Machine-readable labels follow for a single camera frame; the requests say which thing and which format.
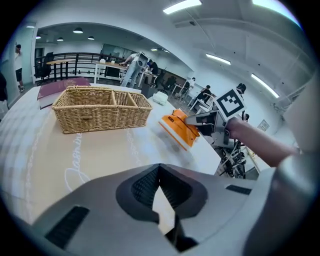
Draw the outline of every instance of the book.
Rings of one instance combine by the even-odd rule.
[[[37,97],[40,109],[51,106],[68,86],[90,86],[90,83],[84,77],[78,77],[42,85]]]

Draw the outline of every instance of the ceiling light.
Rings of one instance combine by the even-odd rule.
[[[81,28],[81,27],[77,27],[77,28],[73,31],[73,33],[82,34],[82,33],[83,33],[82,28]]]
[[[172,14],[182,9],[186,9],[193,6],[199,6],[199,5],[202,5],[200,0],[185,0],[183,2],[176,3],[175,5],[172,5],[164,9],[163,12],[165,12],[166,14]]]
[[[230,62],[230,61],[225,60],[225,59],[223,59],[223,58],[219,58],[219,57],[217,57],[217,56],[213,56],[213,55],[210,55],[210,54],[206,54],[206,56],[209,57],[209,58],[211,58],[211,59],[215,59],[215,60],[217,60],[217,61],[220,61],[220,62],[223,62],[223,63],[225,63],[225,64],[231,65],[231,62]]]
[[[301,28],[296,17],[281,2],[277,0],[252,0],[252,3],[256,6],[268,8],[287,17]]]
[[[269,85],[267,85],[264,81],[262,81],[259,77],[257,77],[255,74],[252,74],[251,77],[256,81],[258,81],[260,84],[262,84],[270,93],[272,93],[274,97],[279,98],[279,95],[273,89],[271,89]]]

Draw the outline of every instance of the black slot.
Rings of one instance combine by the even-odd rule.
[[[237,192],[240,194],[244,194],[244,195],[249,195],[251,190],[250,188],[245,188],[245,187],[241,187],[241,186],[235,186],[235,185],[229,185],[225,188],[226,190],[230,190],[233,192]]]
[[[89,210],[85,207],[73,207],[54,227],[45,238],[54,245],[64,249],[71,240]]]

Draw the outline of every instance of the black railing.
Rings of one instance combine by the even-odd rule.
[[[105,59],[106,62],[115,61],[115,63],[121,63],[125,61],[124,58],[106,55],[101,53],[92,53],[92,52],[65,52],[65,53],[57,53],[54,54],[54,61],[64,60],[64,59],[75,59],[75,61],[70,61],[68,63],[68,70],[66,70],[67,65],[63,67],[62,65],[56,65],[56,73],[57,74],[73,74],[74,76],[83,76],[83,74],[89,74],[89,77],[94,77],[95,75],[95,68],[96,62],[99,62],[101,59]],[[46,56],[37,57],[34,59],[34,68],[35,68],[35,77],[40,78],[37,76],[39,74],[39,70],[43,67],[44,61]],[[51,75],[54,74],[54,69],[51,68],[52,71],[50,73],[50,79],[54,77]],[[104,76],[107,76],[107,69],[104,70]]]

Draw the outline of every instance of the railing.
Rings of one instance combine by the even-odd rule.
[[[68,63],[68,77],[94,77],[95,76],[95,68],[96,62],[100,61],[101,59],[105,59],[107,62],[115,61],[115,63],[120,63],[125,61],[124,58],[100,54],[100,53],[91,53],[91,52],[66,52],[66,53],[57,53],[54,54],[54,61],[57,60],[64,60],[64,59],[75,59],[75,61],[71,61]],[[37,75],[39,72],[38,70],[43,66],[46,56],[37,57],[34,59],[34,69],[35,74]],[[54,68],[51,68],[52,71],[50,73],[49,78],[54,78]],[[107,74],[107,68],[103,69],[104,77],[108,79],[116,79],[119,80],[119,76],[112,76]],[[60,77],[61,73],[61,65],[56,65],[56,74],[57,78]],[[66,74],[66,67],[65,65],[62,67],[62,73]],[[36,76],[36,81],[40,80],[40,76]]]

